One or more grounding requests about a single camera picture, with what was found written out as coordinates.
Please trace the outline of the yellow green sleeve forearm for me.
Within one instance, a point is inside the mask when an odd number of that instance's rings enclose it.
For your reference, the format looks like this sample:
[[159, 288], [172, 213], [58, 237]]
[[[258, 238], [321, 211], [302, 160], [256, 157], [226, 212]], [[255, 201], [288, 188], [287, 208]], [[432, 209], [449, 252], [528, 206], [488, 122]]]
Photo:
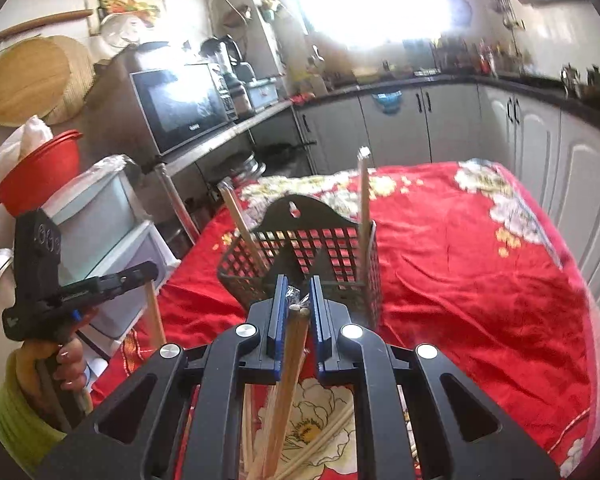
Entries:
[[9, 356], [0, 385], [0, 442], [19, 468], [32, 477], [67, 434], [50, 426], [30, 407], [17, 379], [16, 355], [14, 351]]

